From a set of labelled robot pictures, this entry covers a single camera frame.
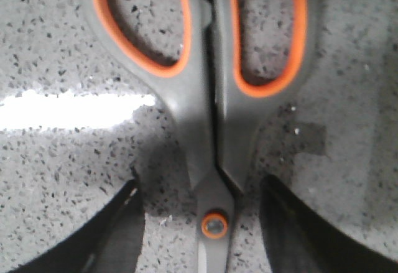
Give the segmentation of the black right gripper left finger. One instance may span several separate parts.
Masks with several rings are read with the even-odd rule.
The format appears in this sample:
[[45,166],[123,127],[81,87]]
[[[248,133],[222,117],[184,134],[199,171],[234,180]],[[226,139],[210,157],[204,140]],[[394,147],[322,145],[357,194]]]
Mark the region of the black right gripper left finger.
[[67,239],[13,272],[135,272],[145,215],[139,177],[129,180],[97,214]]

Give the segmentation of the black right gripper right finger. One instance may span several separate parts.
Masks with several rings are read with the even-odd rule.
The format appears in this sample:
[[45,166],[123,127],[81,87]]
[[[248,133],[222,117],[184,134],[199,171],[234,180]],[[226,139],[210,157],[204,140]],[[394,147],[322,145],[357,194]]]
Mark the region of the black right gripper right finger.
[[397,272],[397,261],[342,233],[275,175],[261,183],[260,222],[272,272]]

